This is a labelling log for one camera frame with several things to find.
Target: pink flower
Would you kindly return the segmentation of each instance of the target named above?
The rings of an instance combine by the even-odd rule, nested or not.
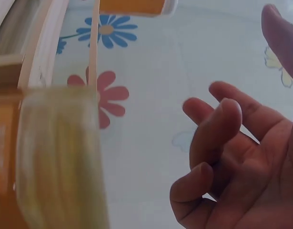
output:
[[[98,83],[98,108],[100,129],[105,129],[110,125],[108,112],[116,117],[123,117],[125,115],[125,108],[121,105],[111,103],[110,101],[122,101],[129,97],[129,92],[126,87],[116,86],[109,87],[116,79],[116,74],[112,71],[106,71],[99,75]],[[86,82],[89,81],[89,68],[86,68]],[[67,85],[85,85],[85,82],[79,75],[71,75],[68,77]]]

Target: flower stem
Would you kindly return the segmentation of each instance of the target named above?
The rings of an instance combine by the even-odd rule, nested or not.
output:
[[[76,37],[76,36],[79,36],[79,35],[83,35],[85,33],[77,33],[77,34],[74,34],[74,35],[70,35],[70,36],[65,36],[65,37],[60,37],[60,39],[68,39],[68,38],[71,38],[71,37]]]

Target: hand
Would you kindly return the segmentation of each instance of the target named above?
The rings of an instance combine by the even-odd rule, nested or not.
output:
[[[293,77],[293,25],[267,5],[262,29]],[[187,229],[293,229],[293,123],[227,83],[209,91],[220,102],[215,110],[197,98],[183,105],[199,127],[191,172],[171,188],[177,220]],[[240,132],[241,124],[259,143]]]

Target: yellow flower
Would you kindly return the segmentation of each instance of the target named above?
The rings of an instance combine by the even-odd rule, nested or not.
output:
[[[293,86],[293,78],[284,69],[279,59],[276,57],[274,52],[269,47],[266,47],[265,55],[265,65],[268,68],[278,69],[281,72],[281,81],[284,87],[291,88]]]

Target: orange cup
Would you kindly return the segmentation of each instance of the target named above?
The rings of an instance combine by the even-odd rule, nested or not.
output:
[[[171,15],[178,0],[101,0],[100,13],[137,16]]]

